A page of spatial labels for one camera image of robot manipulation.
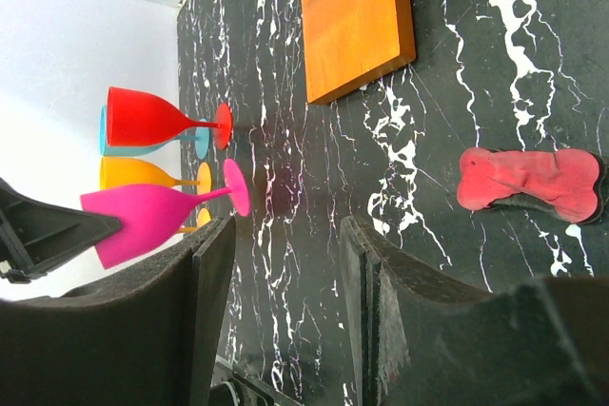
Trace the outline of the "pink wine glass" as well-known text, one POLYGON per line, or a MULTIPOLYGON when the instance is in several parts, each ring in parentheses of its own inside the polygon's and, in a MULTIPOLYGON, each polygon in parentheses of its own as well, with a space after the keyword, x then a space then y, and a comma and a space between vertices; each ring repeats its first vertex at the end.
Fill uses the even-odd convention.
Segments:
POLYGON ((202 195, 158 184, 129 184, 82 195, 84 210, 116 217, 121 223, 118 232, 95 244, 103 267, 110 269, 156 249, 178 231, 196 206, 221 196, 229 196, 237 212, 246 217, 250 198, 241 168, 227 159, 223 172, 225 186, 202 195))

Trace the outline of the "yellow-base orange wine glass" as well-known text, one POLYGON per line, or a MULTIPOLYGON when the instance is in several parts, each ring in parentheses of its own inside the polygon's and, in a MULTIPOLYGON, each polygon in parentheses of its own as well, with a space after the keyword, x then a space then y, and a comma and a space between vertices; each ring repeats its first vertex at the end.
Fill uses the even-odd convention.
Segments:
POLYGON ((178 230, 178 233, 181 233, 181 234, 192 233, 192 232, 198 230, 199 228, 203 227, 210 221, 211 221, 211 216, 210 216, 209 211, 206 208, 203 208, 199 211, 199 213, 197 215, 197 224, 195 226, 183 226, 178 230))

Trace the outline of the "blue wine glass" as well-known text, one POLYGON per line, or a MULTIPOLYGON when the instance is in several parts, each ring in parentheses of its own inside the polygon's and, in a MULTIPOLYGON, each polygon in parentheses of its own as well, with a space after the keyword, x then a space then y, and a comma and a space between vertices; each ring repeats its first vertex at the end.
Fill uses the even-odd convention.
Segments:
POLYGON ((180 134, 169 141, 152 146, 110 146, 107 139, 107 107, 102 106, 101 108, 98 145, 103 157, 141 157, 155 152, 173 141, 194 143, 197 158, 203 160, 210 144, 209 129, 197 127, 194 134, 180 134))

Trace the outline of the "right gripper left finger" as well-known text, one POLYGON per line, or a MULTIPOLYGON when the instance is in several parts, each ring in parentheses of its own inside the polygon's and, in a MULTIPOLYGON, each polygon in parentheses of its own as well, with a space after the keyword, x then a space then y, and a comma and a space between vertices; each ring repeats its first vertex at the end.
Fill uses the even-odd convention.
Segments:
POLYGON ((207 405, 236 222, 58 298, 1 304, 5 405, 207 405))

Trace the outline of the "red wine glass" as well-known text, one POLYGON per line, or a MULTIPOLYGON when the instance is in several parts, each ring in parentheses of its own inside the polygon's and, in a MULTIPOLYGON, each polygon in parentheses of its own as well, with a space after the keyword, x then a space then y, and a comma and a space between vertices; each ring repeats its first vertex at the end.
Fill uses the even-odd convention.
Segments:
POLYGON ((232 136, 233 116, 226 103, 218 106, 213 121, 198 121, 162 97, 109 87, 106 108, 107 140, 114 147, 157 145, 195 127, 215 129, 214 142, 219 148, 226 148, 232 136))

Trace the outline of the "yellow-base amber wine glass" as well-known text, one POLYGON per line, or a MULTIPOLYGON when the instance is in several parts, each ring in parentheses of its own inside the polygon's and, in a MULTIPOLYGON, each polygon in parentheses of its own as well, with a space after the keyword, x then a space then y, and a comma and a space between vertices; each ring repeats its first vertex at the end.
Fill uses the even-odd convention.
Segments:
POLYGON ((195 180, 176 179, 156 164, 123 157, 103 157, 100 163, 99 187, 101 190, 130 184, 155 184, 164 187, 193 185, 198 193, 207 193, 212 187, 211 171, 207 163, 195 180))

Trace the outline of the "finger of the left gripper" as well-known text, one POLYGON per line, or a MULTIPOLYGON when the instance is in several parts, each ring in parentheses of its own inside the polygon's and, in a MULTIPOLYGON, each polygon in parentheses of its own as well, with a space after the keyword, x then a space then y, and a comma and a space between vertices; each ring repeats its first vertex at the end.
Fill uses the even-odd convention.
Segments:
POLYGON ((113 216, 42 203, 1 182, 1 277, 29 283, 118 233, 113 216))

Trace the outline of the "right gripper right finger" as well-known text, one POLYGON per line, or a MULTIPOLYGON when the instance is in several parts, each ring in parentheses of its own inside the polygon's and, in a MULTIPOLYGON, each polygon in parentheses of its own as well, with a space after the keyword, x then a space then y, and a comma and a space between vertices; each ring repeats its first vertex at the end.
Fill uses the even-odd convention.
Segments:
POLYGON ((455 280, 365 220, 340 255, 361 405, 604 405, 608 280, 532 279, 499 294, 455 280))

